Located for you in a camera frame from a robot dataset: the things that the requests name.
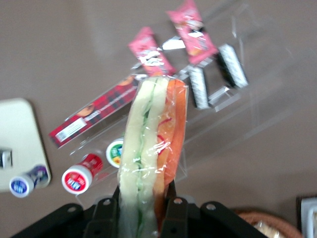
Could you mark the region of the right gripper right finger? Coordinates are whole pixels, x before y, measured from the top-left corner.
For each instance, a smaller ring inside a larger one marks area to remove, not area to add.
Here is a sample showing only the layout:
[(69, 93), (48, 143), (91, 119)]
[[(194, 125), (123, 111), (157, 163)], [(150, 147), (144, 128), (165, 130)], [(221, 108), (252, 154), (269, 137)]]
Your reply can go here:
[(165, 217), (160, 232), (161, 238), (188, 237), (188, 202), (177, 196), (175, 183), (172, 181), (167, 189)]

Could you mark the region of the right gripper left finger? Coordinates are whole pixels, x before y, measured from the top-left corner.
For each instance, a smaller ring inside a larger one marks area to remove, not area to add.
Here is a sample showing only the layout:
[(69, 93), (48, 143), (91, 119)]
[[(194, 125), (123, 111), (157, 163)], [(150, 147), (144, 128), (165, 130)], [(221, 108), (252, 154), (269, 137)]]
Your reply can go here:
[(84, 231), (84, 238), (116, 238), (118, 235), (119, 188), (111, 197), (98, 201), (94, 208), (91, 221)]

